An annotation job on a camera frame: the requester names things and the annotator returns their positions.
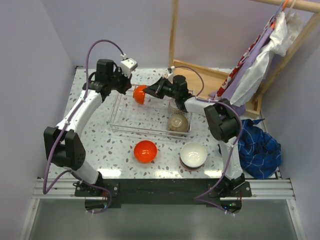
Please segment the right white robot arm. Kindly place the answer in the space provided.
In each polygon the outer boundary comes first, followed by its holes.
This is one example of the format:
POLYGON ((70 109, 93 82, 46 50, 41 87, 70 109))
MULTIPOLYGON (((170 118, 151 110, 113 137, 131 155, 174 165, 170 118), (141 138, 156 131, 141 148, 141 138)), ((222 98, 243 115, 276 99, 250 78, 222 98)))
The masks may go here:
POLYGON ((174 76, 173 82, 161 77, 143 91, 157 99, 170 97, 174 99, 177 108, 184 113, 206 117, 208 129, 218 141, 223 160, 222 176, 206 193, 216 189, 223 195, 235 196, 245 183, 238 150, 238 140, 242 134, 243 125, 229 100, 226 98, 218 101, 202 99, 191 94, 186 78, 182 75, 174 76))

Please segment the clear wire dish rack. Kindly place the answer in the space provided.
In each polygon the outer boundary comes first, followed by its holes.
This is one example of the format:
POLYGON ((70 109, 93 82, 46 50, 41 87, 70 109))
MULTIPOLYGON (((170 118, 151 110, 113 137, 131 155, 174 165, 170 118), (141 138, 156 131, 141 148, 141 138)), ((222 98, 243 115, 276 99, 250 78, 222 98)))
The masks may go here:
POLYGON ((117 93, 111 108, 109 125, 113 132, 124 132, 138 135, 160 137, 188 138, 192 130, 192 113, 184 113, 188 121, 186 132, 175 132, 168 129, 168 120, 174 114, 170 111, 170 97, 158 99, 146 95, 144 104, 134 99, 134 90, 140 85, 133 84, 125 95, 117 93))

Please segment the black bowl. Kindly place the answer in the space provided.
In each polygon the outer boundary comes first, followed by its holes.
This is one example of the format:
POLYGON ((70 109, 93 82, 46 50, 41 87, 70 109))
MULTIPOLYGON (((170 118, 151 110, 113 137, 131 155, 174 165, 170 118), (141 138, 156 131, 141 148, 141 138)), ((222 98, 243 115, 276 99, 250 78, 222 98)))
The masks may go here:
POLYGON ((175 136, 181 136, 181 133, 187 133, 189 121, 182 114, 173 114, 167 121, 167 130, 173 132, 175 136))

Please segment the dotted beige bowl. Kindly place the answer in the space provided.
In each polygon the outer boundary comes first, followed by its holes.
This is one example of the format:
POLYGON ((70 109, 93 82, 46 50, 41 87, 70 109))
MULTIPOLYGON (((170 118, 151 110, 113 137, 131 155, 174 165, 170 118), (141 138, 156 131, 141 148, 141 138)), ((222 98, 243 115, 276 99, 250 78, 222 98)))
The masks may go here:
POLYGON ((186 115, 185 112, 178 109, 174 98, 170 99, 170 101, 168 103, 168 110, 171 115, 183 115, 183 116, 186 115))

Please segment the white bowl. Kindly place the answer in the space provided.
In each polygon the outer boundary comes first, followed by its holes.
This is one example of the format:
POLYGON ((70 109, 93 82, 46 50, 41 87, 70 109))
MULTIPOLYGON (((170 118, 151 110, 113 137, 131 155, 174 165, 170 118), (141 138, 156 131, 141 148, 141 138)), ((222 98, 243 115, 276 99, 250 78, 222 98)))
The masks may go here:
POLYGON ((198 142, 188 142, 181 148, 179 159, 185 168, 197 170, 205 164, 207 150, 198 142))

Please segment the orange plastic bowl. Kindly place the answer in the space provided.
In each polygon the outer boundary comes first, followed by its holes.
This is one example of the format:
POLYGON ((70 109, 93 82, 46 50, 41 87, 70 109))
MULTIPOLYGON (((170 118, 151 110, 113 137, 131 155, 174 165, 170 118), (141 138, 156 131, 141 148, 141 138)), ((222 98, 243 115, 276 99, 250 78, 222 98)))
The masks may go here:
POLYGON ((144 89, 146 88, 146 85, 139 85, 136 86, 133 90, 133 98, 136 103, 143 105, 145 102, 145 92, 144 89))
POLYGON ((158 149, 154 142, 149 140, 142 140, 138 142, 133 150, 134 157, 140 163, 152 162, 158 153, 158 149))

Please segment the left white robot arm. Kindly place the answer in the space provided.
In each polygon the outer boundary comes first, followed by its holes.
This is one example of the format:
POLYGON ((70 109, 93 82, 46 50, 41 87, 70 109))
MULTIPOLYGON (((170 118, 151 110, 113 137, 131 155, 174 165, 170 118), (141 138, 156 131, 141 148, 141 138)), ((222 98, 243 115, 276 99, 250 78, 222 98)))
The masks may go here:
POLYGON ((82 132, 96 109, 112 91, 125 94, 131 85, 132 72, 138 63, 126 58, 119 64, 110 59, 100 59, 96 71, 88 77, 82 92, 69 113, 55 127, 44 130, 47 162, 72 172, 86 184, 86 191, 99 196, 104 190, 101 174, 86 160, 86 150, 81 142, 82 132))

